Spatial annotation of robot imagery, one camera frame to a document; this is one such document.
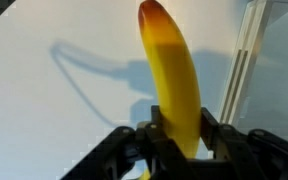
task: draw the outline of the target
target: glass panel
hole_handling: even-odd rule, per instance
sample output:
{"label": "glass panel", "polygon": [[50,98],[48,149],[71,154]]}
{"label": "glass panel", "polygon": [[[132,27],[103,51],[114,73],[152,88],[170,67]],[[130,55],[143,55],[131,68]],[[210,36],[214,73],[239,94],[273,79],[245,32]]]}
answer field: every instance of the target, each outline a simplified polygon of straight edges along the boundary
{"label": "glass panel", "polygon": [[274,3],[237,128],[288,140],[288,4]]}

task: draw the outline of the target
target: banana peel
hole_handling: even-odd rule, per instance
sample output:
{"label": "banana peel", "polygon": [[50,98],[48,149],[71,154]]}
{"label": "banana peel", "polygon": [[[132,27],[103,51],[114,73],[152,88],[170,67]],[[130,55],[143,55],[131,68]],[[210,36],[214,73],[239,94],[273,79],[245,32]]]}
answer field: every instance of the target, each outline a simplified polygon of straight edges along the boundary
{"label": "banana peel", "polygon": [[[200,139],[201,100],[194,64],[179,28],[155,0],[141,3],[138,21],[153,75],[163,129],[186,158]],[[148,170],[140,179],[149,179]]]}

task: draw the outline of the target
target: white backdrop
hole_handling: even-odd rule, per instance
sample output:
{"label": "white backdrop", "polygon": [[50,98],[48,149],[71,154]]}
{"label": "white backdrop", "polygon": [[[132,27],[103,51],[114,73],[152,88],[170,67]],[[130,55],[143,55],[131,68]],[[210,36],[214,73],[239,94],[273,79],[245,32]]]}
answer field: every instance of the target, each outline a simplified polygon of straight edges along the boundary
{"label": "white backdrop", "polygon": [[[60,178],[114,127],[150,118],[157,100],[141,2],[18,0],[0,17],[0,179]],[[159,2],[189,45],[203,106],[217,116],[247,0]]]}

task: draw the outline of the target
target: white surface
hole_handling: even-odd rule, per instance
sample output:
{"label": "white surface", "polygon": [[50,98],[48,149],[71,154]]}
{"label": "white surface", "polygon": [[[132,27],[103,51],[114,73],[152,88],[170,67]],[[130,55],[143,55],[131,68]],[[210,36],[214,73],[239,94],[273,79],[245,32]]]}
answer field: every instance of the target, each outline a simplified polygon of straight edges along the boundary
{"label": "white surface", "polygon": [[[0,179],[60,178],[112,128],[149,119],[157,101],[140,2],[18,0],[0,17]],[[216,116],[247,1],[160,2],[184,34],[202,103]]]}

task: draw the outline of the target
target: screw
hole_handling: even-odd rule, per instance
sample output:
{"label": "screw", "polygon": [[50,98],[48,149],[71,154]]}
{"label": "screw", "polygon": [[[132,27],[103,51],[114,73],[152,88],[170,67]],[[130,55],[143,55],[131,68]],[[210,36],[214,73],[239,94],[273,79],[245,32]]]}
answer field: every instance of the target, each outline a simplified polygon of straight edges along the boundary
{"label": "screw", "polygon": [[264,132],[261,130],[256,130],[254,131],[254,134],[258,135],[258,136],[264,136]]}
{"label": "screw", "polygon": [[231,126],[229,126],[229,125],[224,125],[224,126],[223,126],[223,129],[225,129],[225,130],[231,130],[232,128],[231,128]]}
{"label": "screw", "polygon": [[129,133],[130,132],[130,130],[129,129],[123,129],[123,133]]}
{"label": "screw", "polygon": [[144,128],[150,121],[142,121],[137,124],[137,128]]}

